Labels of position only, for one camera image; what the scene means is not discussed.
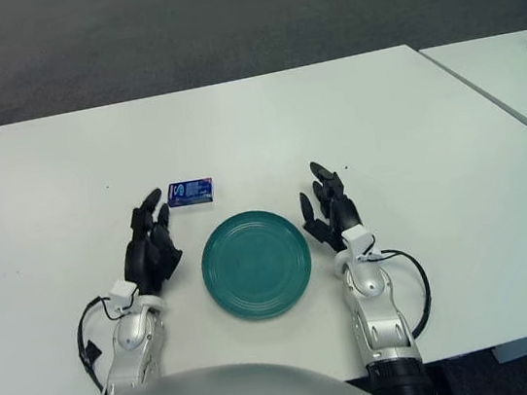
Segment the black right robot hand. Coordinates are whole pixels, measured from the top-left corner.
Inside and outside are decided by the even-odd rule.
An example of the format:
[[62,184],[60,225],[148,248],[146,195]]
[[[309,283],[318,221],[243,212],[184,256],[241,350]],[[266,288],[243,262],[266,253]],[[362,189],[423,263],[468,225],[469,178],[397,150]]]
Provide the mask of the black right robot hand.
[[345,194],[345,188],[336,172],[330,172],[317,162],[309,169],[316,178],[312,191],[318,199],[319,209],[325,221],[315,217],[313,205],[305,193],[299,194],[299,205],[304,219],[303,229],[335,252],[346,249],[342,233],[362,224],[355,203]]

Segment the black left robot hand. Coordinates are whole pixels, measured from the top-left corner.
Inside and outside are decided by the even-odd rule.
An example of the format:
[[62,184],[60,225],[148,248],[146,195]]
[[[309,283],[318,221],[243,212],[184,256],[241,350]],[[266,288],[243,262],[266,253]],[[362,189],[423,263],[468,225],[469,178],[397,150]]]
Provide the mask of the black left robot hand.
[[124,279],[135,283],[140,295],[160,296],[162,286],[174,273],[182,258],[169,234],[169,207],[163,203],[154,218],[161,198],[155,188],[131,213],[131,241],[124,256]]

